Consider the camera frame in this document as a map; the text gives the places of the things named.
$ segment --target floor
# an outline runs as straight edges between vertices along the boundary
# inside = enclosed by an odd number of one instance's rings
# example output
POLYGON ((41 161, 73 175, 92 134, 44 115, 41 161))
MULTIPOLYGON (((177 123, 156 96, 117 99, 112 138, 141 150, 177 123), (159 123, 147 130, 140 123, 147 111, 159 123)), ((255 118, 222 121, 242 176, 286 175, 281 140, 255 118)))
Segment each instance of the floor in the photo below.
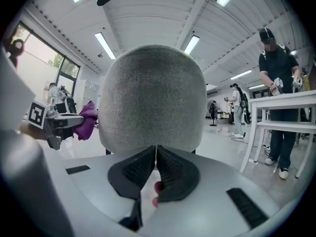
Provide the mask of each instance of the floor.
MULTIPOLYGON (((234 126, 225 122, 219 122, 218 126, 209 126, 210 120, 204 123, 204 133, 200 146, 197 148, 197 155, 212 158, 224 162, 236 170, 239 170, 247 149, 250 126, 245 126, 246 137, 244 143, 233 141, 231 132, 234 126)), ((255 143, 258 141, 259 134, 256 134, 255 143)), ((39 141, 45 148, 48 147, 45 141, 39 141)), ((270 138, 264 142, 269 145, 270 138)), ((293 148, 291 154, 291 166, 289 168, 289 177, 287 180, 281 180, 278 176, 276 166, 267 166, 264 164, 266 155, 262 149, 259 160, 254 163, 249 160, 244 175, 263 188, 281 207, 299 195, 304 187, 309 183, 308 179, 314 174, 316 168, 316 143, 313 143, 312 153, 305 166, 300 178, 295 178, 295 174, 303 160, 307 147, 307 140, 300 140, 299 145, 293 148)), ((254 158, 255 149, 252 150, 250 159, 254 158)), ((61 149, 58 151, 63 159, 85 158, 105 155, 105 148, 99 141, 98 130, 95 129, 87 141, 79 141, 77 138, 68 138, 63 141, 61 149)), ((148 179, 145 187, 142 189, 142 215, 143 221, 146 221, 155 208, 152 205, 152 199, 157 196, 154 191, 154 183, 160 180, 157 170, 154 170, 148 179)))

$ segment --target person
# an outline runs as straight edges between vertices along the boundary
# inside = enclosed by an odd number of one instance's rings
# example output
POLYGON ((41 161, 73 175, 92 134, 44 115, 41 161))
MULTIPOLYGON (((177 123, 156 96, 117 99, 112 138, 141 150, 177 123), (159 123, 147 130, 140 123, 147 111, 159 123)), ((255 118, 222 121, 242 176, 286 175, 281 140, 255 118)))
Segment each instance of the person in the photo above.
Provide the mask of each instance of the person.
POLYGON ((58 92, 60 88, 56 86, 56 83, 51 82, 49 84, 47 103, 56 105, 57 111, 59 113, 66 113, 65 101, 58 98, 58 92))
POLYGON ((240 106, 240 93, 242 94, 241 89, 238 87, 237 83, 231 85, 233 90, 233 97, 229 99, 228 97, 224 98, 226 102, 233 102, 234 105, 234 122, 235 122, 235 129, 236 133, 233 133, 235 138, 243 139, 245 137, 245 132, 241 126, 241 119, 243 114, 243 108, 240 106))
MULTIPOLYGON (((280 78, 283 82, 282 93, 292 93, 292 75, 300 77, 301 72, 295 57, 286 46, 277 45, 275 36, 268 28, 259 32, 264 51, 259 56, 260 77, 270 89, 272 95, 277 94, 274 80, 280 78)), ((270 110, 273 121, 297 121, 297 109, 270 110)), ((291 164, 290 155, 295 143, 295 132, 272 131, 271 152, 266 159, 266 165, 272 165, 279 159, 279 177, 287 179, 288 168, 291 164)))

